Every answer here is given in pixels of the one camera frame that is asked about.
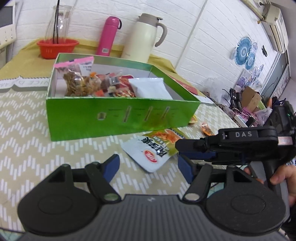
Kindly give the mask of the person's right hand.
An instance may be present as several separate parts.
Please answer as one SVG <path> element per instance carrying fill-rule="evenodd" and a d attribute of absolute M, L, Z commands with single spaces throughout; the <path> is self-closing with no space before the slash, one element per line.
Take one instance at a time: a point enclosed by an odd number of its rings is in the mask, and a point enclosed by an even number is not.
<path fill-rule="evenodd" d="M 282 183 L 283 181 L 287 182 L 288 189 L 288 199 L 290 207 L 295 205 L 296 198 L 296 166 L 295 165 L 282 165 L 280 166 L 273 176 L 270 178 L 270 182 L 273 185 Z"/>

